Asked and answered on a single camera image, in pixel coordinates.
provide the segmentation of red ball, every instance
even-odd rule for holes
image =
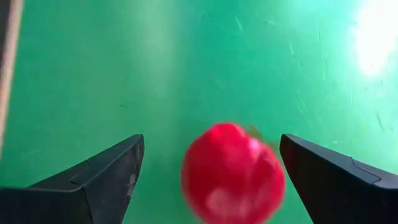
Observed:
[[[284,170],[272,149],[233,123],[211,127],[189,147],[181,186],[209,224],[262,223],[279,208]]]

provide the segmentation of wooden edge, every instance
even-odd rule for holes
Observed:
[[[4,43],[3,65],[0,74],[0,156],[8,114],[11,82],[17,50],[23,0],[11,0],[9,20]]]

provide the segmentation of scratch mark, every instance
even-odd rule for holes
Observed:
[[[236,16],[235,16],[235,21],[236,21],[236,23],[238,24],[239,29],[240,29],[240,30],[243,30],[241,21],[239,21],[239,19],[238,19]]]
[[[272,19],[268,19],[268,18],[264,18],[264,19],[271,26],[277,26],[278,25],[278,23],[273,21]]]
[[[297,108],[298,108],[298,111],[300,112],[300,114],[304,117],[305,120],[307,120],[307,117],[305,116],[303,109],[301,109],[301,106],[297,101],[296,101],[296,105],[297,105]]]
[[[381,131],[384,131],[384,126],[383,126],[383,123],[381,122],[381,118],[380,118],[379,112],[376,112],[376,118],[377,118],[377,121],[379,122],[379,126],[381,128]]]
[[[294,50],[291,44],[289,44],[289,48],[290,48],[290,53],[292,53],[292,55],[294,55]]]
[[[348,139],[351,140],[351,127],[352,127],[352,118],[349,119],[349,125],[348,125]]]
[[[326,80],[326,76],[328,74],[328,68],[326,64],[326,57],[323,58],[323,80]]]
[[[321,42],[321,32],[318,29],[318,42]]]
[[[351,105],[354,105],[354,90],[351,90]]]

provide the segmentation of red object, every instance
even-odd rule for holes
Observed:
[[[233,123],[211,127],[189,147],[182,191],[209,224],[257,224],[270,218],[285,192],[284,170],[272,149]]]

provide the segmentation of green table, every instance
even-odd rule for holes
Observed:
[[[220,121],[398,173],[395,0],[25,1],[0,184],[28,186],[142,133],[125,223],[199,223],[188,145]],[[292,183],[271,223],[310,223]]]

